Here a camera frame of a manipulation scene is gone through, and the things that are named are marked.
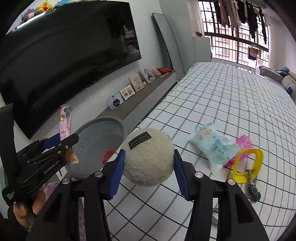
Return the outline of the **person left hand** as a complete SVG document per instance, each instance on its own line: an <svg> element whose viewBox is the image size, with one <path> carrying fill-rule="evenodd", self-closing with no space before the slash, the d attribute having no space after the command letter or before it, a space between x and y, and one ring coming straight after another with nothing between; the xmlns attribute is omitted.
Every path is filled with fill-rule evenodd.
<svg viewBox="0 0 296 241"><path fill-rule="evenodd" d="M66 161L68 164L78 163L79 160L74 153L74 150L70 148L66 151ZM45 205L46 201L49 199L53 191L58 186L59 182L51 182L45 186L45 188L41 188L37 192L36 199L32 205L33 214L38 215ZM13 205L13 212L19 224L23 226L26 230L30 230L32 228L32 223L30 222L31 218L29 218L29 209L25 204L15 203Z"/></svg>

